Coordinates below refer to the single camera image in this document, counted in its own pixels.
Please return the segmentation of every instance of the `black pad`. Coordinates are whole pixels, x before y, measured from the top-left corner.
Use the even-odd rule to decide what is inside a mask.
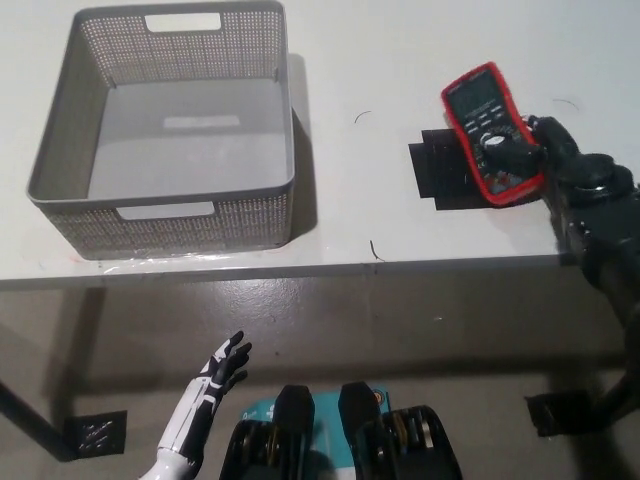
[[[63,431],[78,458],[122,454],[127,440],[127,412],[70,417]]]
[[[475,183],[453,130],[425,130],[423,144],[409,145],[420,198],[433,198],[437,210],[491,208]]]
[[[585,390],[546,393],[526,400],[539,437],[581,435],[600,427],[593,420],[591,396]]]

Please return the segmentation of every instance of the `basket handle hole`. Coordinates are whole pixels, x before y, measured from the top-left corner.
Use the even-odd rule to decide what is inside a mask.
[[[178,13],[172,15],[146,15],[147,29],[153,33],[195,32],[220,30],[222,20],[219,13]]]
[[[123,220],[160,220],[211,216],[216,212],[212,202],[152,205],[148,207],[120,207],[116,209]]]

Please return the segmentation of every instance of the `perforated basket side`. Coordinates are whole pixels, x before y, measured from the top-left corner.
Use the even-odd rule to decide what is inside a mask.
[[[212,215],[154,220],[123,220],[116,209],[108,208],[47,216],[89,260],[275,248],[289,241],[290,192],[218,202],[214,207]]]
[[[86,42],[72,34],[30,182],[34,199],[86,197],[108,91]]]
[[[215,11],[215,4],[202,4]],[[153,33],[144,15],[104,16],[84,20],[80,29],[100,72],[109,84],[274,78],[285,42],[284,16],[271,9],[220,11],[220,30]],[[162,14],[160,6],[154,14]]]

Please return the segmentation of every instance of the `robotic hand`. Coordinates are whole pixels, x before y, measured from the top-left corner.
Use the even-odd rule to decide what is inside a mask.
[[[198,475],[222,397],[247,378],[244,370],[236,373],[249,361],[251,343],[235,349],[243,337],[238,332],[224,342],[191,380],[162,435],[157,461],[141,480],[192,480]]]

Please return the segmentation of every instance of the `red multimeter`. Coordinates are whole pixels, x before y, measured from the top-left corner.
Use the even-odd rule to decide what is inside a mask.
[[[536,145],[495,63],[457,79],[442,91],[442,100],[480,192],[491,204],[513,203],[542,186],[541,173],[520,177],[504,172],[491,165],[483,148],[481,139],[488,136]]]

